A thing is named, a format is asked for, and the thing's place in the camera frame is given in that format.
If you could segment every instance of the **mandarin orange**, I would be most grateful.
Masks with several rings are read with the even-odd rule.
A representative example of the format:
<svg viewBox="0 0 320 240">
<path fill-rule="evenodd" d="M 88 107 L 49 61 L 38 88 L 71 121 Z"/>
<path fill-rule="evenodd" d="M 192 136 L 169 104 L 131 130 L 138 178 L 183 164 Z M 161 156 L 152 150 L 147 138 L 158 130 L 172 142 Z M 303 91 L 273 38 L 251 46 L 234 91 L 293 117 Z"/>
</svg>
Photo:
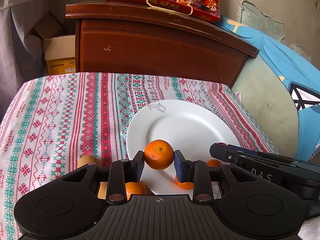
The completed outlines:
<svg viewBox="0 0 320 240">
<path fill-rule="evenodd" d="M 207 165 L 210 167 L 219 167 L 220 163 L 221 163 L 221 161 L 219 161 L 217 159 L 212 159 L 212 160 L 207 161 Z"/>
<path fill-rule="evenodd" d="M 185 190 L 189 190 L 189 189 L 193 189 L 193 183 L 192 182 L 179 182 L 178 181 L 178 176 L 176 175 L 176 184 L 178 185 L 179 188 L 185 189 Z"/>
<path fill-rule="evenodd" d="M 84 155 L 78 160 L 77 168 L 80 168 L 87 163 L 97 163 L 98 167 L 101 167 L 101 162 L 96 157 L 92 155 Z"/>
<path fill-rule="evenodd" d="M 174 152 L 169 143 L 163 140 L 150 142 L 144 149 L 144 160 L 154 170 L 164 170 L 173 162 Z"/>
<path fill-rule="evenodd" d="M 146 184 L 142 181 L 138 181 L 137 183 L 128 182 L 125 184 L 125 189 L 127 191 L 127 199 L 129 200 L 131 194 L 139 194 L 139 195 L 147 195 L 148 189 Z"/>
<path fill-rule="evenodd" d="M 108 182 L 101 182 L 100 183 L 98 198 L 106 199 L 107 188 L 108 188 Z"/>
</svg>

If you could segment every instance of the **tablecloth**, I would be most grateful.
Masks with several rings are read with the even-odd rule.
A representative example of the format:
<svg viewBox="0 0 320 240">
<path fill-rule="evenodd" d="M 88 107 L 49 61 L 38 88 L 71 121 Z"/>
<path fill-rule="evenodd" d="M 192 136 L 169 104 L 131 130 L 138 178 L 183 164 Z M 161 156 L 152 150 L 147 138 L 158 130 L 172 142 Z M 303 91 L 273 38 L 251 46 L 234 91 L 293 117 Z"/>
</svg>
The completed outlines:
<svg viewBox="0 0 320 240">
<path fill-rule="evenodd" d="M 104 166 L 128 158 L 130 120 L 139 109 L 162 99 L 198 104 L 220 117 L 241 147 L 278 154 L 223 84 L 112 73 L 35 79 L 21 87 L 0 126 L 0 239 L 21 235 L 13 217 L 17 200 L 74 170 L 81 156 L 94 155 Z"/>
</svg>

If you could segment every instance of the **blue blanket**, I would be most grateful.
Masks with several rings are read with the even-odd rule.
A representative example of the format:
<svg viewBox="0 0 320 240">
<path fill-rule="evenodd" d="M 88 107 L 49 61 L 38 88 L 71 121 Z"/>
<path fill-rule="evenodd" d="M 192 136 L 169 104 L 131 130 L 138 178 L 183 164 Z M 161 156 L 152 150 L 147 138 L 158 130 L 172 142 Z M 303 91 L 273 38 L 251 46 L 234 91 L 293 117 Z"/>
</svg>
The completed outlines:
<svg viewBox="0 0 320 240">
<path fill-rule="evenodd" d="M 308 160 L 320 146 L 320 71 L 270 36 L 226 17 L 215 23 L 260 50 L 259 55 L 280 78 L 297 107 L 297 158 Z"/>
</svg>

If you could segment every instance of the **cardboard box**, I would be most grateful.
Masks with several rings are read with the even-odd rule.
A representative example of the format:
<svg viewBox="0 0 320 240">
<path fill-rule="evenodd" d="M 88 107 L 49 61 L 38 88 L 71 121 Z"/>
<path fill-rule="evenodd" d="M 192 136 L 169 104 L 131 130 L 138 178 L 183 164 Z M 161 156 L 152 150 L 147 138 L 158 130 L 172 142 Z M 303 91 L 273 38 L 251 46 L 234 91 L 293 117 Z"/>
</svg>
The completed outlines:
<svg viewBox="0 0 320 240">
<path fill-rule="evenodd" d="M 76 36 L 61 36 L 43 41 L 44 58 L 48 74 L 60 75 L 76 72 Z"/>
<path fill-rule="evenodd" d="M 50 14 L 44 16 L 33 28 L 43 40 L 66 35 L 65 30 Z"/>
</svg>

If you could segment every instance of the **wall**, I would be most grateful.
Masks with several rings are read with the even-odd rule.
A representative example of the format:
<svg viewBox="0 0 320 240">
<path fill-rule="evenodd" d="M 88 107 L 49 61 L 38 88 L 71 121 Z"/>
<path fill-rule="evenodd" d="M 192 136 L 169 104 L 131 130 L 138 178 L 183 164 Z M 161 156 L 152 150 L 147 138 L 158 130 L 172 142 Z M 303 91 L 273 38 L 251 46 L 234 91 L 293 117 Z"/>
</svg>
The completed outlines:
<svg viewBox="0 0 320 240">
<path fill-rule="evenodd" d="M 64 8 L 68 3 L 104 0 L 49 0 L 50 11 L 64 22 Z M 220 0 L 221 14 L 235 19 L 241 0 Z M 295 43 L 312 56 L 312 63 L 320 70 L 320 2 L 316 0 L 249 0 L 261 11 L 284 23 L 286 45 Z M 64 22 L 71 31 L 74 25 Z"/>
</svg>

